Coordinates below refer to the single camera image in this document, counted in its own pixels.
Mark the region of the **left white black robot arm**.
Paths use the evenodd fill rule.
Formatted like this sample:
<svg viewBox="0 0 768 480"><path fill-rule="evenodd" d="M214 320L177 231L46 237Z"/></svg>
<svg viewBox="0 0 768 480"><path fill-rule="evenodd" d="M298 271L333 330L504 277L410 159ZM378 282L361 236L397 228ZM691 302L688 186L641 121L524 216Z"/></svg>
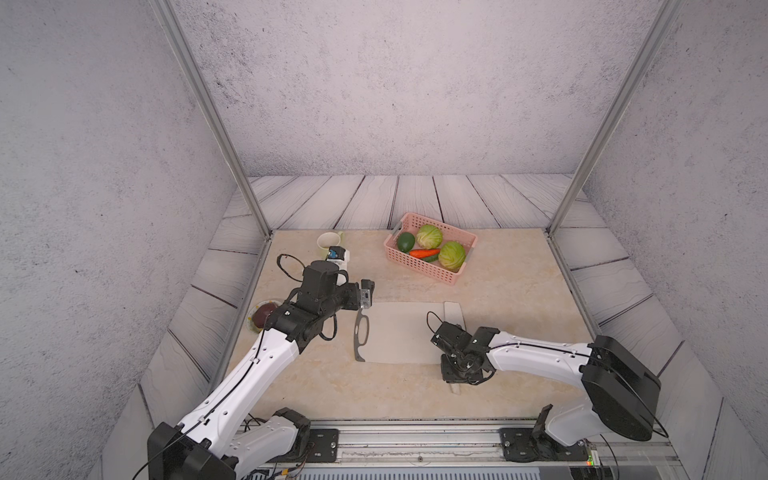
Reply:
<svg viewBox="0 0 768 480"><path fill-rule="evenodd" d="M151 479L242 479L281 457L300 458L310 422L289 408L242 432L269 386L341 310L371 306L375 283L352 282L331 261L315 260L300 286L268 316L252 348L222 383L175 426L160 423L147 440Z"/></svg>

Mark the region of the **white grey-rimmed cutting board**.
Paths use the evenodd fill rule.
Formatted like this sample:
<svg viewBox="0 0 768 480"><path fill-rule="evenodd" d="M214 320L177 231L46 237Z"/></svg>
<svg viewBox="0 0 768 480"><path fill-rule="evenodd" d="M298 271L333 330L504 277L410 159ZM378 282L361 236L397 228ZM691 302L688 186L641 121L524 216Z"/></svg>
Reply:
<svg viewBox="0 0 768 480"><path fill-rule="evenodd" d="M353 333L355 360L438 365L442 352L431 338L444 315L443 303L382 302L359 311Z"/></svg>

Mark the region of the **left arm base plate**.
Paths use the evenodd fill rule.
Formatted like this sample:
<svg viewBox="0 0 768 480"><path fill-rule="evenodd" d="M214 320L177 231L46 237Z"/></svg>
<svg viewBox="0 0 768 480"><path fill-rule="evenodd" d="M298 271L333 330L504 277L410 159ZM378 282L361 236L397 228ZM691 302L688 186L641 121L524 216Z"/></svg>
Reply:
<svg viewBox="0 0 768 480"><path fill-rule="evenodd" d="M280 458L282 463L329 464L337 460L338 429L310 428L300 430L293 447Z"/></svg>

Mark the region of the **white ceramic knife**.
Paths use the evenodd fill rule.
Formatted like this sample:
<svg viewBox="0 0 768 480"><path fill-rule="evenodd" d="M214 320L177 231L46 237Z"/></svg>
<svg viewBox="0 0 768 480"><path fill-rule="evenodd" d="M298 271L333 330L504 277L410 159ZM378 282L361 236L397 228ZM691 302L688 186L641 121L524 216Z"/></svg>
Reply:
<svg viewBox="0 0 768 480"><path fill-rule="evenodd" d="M466 329L462 309L459 303L444 302L444 315L442 320L451 324L458 325L462 329ZM451 393L455 396L461 395L461 386L459 384L450 384Z"/></svg>

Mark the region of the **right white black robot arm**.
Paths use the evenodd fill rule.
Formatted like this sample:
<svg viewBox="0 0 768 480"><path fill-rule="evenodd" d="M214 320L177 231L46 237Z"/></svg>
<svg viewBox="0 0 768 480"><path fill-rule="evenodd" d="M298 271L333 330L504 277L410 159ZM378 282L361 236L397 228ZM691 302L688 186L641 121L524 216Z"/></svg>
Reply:
<svg viewBox="0 0 768 480"><path fill-rule="evenodd" d="M470 334L442 322L431 342L442 352L441 374L449 384L479 386L500 371L512 371L582 389L570 404L544 406L534 426L511 439L517 462L555 460L580 441L606 432L638 442L666 433L656 417L659 378L612 337L557 343L493 327Z"/></svg>

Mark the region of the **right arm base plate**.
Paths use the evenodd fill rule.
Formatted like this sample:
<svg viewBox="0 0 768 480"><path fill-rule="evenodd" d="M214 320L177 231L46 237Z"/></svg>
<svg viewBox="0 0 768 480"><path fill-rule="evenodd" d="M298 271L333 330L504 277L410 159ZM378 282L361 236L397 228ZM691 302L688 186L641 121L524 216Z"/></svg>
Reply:
<svg viewBox="0 0 768 480"><path fill-rule="evenodd" d="M584 443L563 446L534 428L501 428L499 435L503 457L509 462L586 462L590 457Z"/></svg>

